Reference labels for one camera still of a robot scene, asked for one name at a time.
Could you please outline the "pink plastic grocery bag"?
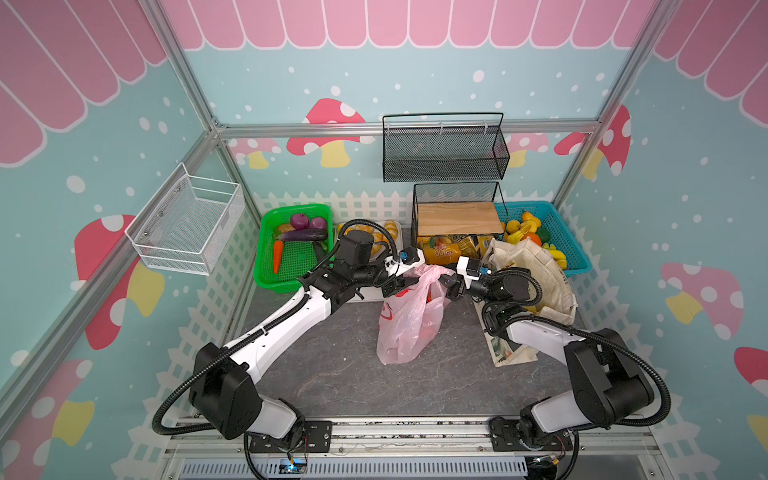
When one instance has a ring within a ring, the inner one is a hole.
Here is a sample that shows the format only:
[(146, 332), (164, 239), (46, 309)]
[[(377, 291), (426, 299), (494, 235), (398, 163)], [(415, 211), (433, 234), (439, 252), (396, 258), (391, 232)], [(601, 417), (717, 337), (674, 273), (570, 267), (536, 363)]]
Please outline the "pink plastic grocery bag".
[(402, 276), (414, 283), (386, 298), (380, 312), (376, 353), (382, 364), (411, 362), (436, 337), (450, 304), (439, 280), (452, 274), (442, 266), (421, 265)]

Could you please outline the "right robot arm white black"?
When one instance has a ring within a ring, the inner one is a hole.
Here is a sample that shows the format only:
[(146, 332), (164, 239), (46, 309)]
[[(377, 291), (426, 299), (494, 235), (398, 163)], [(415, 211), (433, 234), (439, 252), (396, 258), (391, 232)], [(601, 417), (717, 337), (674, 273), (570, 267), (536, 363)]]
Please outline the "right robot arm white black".
[(496, 272), (461, 258), (439, 278), (449, 299), (470, 296), (482, 304), (484, 331), (531, 347), (566, 366), (570, 390), (523, 408), (517, 437), (528, 449), (544, 447), (557, 434), (650, 427), (665, 420), (671, 393), (661, 375), (612, 329), (584, 331), (531, 312), (543, 287), (520, 267)]

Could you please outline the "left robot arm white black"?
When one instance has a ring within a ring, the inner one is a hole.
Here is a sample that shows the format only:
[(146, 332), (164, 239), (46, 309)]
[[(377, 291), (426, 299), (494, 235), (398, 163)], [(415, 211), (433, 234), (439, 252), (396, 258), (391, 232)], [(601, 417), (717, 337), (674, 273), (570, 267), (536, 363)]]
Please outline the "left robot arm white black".
[(294, 443), (303, 417), (284, 400), (262, 396), (257, 384), (302, 335), (333, 315), (363, 289), (385, 297), (416, 283), (425, 256), (416, 246), (399, 250), (383, 226), (353, 219), (342, 226), (329, 252), (299, 277), (291, 299), (222, 347), (206, 344), (192, 375), (158, 407), (151, 427), (161, 436), (215, 430), (226, 439), (261, 435)]

